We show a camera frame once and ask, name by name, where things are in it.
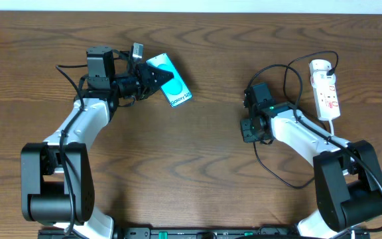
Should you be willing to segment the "smartphone with teal screen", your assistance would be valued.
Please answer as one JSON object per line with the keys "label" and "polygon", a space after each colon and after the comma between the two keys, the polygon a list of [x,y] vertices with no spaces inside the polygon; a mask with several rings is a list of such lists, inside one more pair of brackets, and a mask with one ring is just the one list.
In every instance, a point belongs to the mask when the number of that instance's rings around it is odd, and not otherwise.
{"label": "smartphone with teal screen", "polygon": [[167,53],[152,57],[148,59],[146,63],[158,69],[173,73],[173,79],[161,86],[161,90],[171,107],[175,108],[192,98],[191,91],[187,87],[185,81],[183,81]]}

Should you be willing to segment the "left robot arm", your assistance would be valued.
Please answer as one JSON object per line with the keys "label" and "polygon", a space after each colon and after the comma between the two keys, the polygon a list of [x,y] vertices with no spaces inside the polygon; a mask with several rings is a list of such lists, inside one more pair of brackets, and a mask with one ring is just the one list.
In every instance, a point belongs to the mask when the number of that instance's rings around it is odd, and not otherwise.
{"label": "left robot arm", "polygon": [[21,150],[21,212],[25,220],[53,226],[65,237],[121,238],[112,217],[95,205],[88,151],[111,121],[120,99],[147,99],[174,72],[142,62],[143,45],[86,51],[88,72],[72,86],[74,107],[62,125],[41,143]]}

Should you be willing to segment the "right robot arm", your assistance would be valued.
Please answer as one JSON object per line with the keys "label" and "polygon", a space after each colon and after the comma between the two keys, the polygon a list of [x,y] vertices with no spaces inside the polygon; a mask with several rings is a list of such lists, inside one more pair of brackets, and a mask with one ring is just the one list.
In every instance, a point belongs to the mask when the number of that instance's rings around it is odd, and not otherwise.
{"label": "right robot arm", "polygon": [[[308,120],[297,107],[278,104],[265,83],[244,91],[249,117],[241,120],[246,143],[280,141],[313,168],[317,209],[296,225],[307,238],[369,234],[359,224],[382,215],[382,170],[373,146],[336,137]],[[375,229],[382,231],[382,226]]]}

